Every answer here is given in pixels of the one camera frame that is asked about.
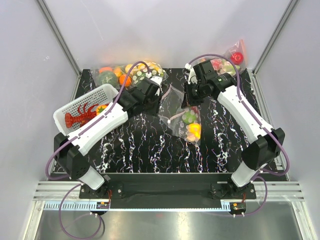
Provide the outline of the clear zip top bag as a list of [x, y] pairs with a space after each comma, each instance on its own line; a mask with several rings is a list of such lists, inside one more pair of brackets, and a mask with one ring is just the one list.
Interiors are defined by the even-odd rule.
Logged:
[[[170, 84], [167, 91], [162, 95], [158, 116], [172, 130], [174, 136], [189, 142], [187, 141], [189, 124], [183, 122], [182, 116], [185, 112], [193, 110], [197, 117], [194, 123], [201, 124], [201, 115], [200, 110], [196, 106], [181, 108], [183, 99], [184, 94]], [[201, 144], [201, 136], [197, 142], [189, 143], [199, 146]]]

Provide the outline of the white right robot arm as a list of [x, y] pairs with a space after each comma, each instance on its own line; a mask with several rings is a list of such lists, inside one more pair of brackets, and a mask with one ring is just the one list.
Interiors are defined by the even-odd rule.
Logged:
[[207, 97], [225, 107], [242, 128], [248, 147], [241, 153], [242, 162], [230, 177], [228, 195], [239, 198], [263, 167], [277, 158], [283, 148], [285, 133], [266, 122], [251, 106], [240, 90], [240, 77], [229, 73], [218, 74], [210, 60], [191, 66], [184, 83], [182, 108], [199, 106]]

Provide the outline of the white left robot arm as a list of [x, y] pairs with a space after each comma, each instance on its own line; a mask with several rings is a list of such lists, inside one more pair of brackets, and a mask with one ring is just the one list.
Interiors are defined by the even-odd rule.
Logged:
[[68, 135], [59, 133], [55, 136], [54, 143], [58, 148], [53, 156], [69, 178], [87, 185], [97, 198], [108, 193], [107, 179], [89, 164], [85, 156], [102, 137], [130, 118], [142, 112], [156, 115], [162, 97], [162, 81], [162, 77], [153, 76], [129, 90], [121, 88], [100, 115]]

